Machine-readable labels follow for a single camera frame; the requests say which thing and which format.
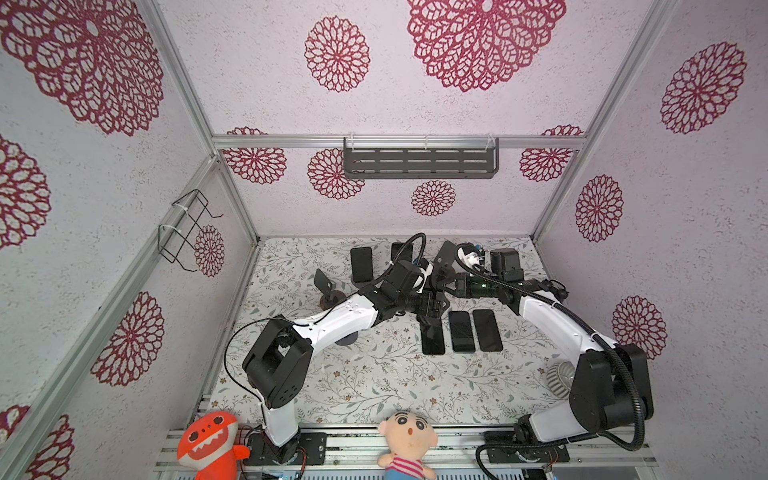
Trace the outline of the black phone tall wooden stand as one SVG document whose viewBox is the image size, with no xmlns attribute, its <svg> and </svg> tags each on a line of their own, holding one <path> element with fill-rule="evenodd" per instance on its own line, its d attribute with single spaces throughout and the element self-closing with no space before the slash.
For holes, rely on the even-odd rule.
<svg viewBox="0 0 768 480">
<path fill-rule="evenodd" d="M 445 285 L 451 283 L 456 275 L 454 268 L 456 245 L 451 241 L 445 241 L 440 247 L 432 262 L 430 279 L 433 285 Z"/>
</svg>

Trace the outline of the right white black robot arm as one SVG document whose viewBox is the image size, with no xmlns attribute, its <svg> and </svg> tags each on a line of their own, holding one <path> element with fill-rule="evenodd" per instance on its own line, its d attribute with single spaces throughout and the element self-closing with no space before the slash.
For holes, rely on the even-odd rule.
<svg viewBox="0 0 768 480">
<path fill-rule="evenodd" d="M 653 416 L 647 356 L 599 333 L 562 303 L 562 285 L 539 280 L 505 281 L 479 266 L 470 243 L 455 249 L 456 264 L 471 277 L 495 286 L 494 296 L 532 323 L 575 366 L 568 398 L 519 421 L 533 448 L 603 437 L 637 451 L 645 422 Z"/>
</svg>

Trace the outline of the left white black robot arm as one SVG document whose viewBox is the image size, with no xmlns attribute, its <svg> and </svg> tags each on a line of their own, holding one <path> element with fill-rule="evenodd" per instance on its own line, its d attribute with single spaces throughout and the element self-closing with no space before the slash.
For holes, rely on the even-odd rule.
<svg viewBox="0 0 768 480">
<path fill-rule="evenodd" d="M 261 403 L 263 430 L 271 444 L 284 447 L 299 435 L 294 399 L 315 356 L 399 313 L 412 313 L 424 327 L 435 328 L 448 306 L 445 287 L 454 278 L 450 263 L 400 260 L 379 280 L 319 314 L 298 321 L 282 315 L 268 319 L 242 369 Z"/>
</svg>

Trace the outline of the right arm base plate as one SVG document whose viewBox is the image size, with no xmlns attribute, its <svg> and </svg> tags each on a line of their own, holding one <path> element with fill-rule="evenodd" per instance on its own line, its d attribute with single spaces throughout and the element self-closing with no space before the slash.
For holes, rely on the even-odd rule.
<svg viewBox="0 0 768 480">
<path fill-rule="evenodd" d="M 486 444 L 504 444 L 505 448 L 492 447 L 486 451 L 491 464 L 524 463 L 568 463 L 570 454 L 565 446 L 547 448 L 520 448 L 526 445 L 519 440 L 513 430 L 487 431 L 484 433 Z"/>
</svg>

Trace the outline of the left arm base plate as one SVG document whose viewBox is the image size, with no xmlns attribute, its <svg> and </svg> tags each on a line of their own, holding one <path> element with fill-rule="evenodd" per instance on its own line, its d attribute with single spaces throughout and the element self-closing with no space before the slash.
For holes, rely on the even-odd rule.
<svg viewBox="0 0 768 480">
<path fill-rule="evenodd" d="M 243 463 L 246 466 L 323 465 L 327 438 L 326 433 L 299 433 L 287 444 L 276 447 L 265 433 L 255 433 L 248 438 L 250 456 Z"/>
</svg>

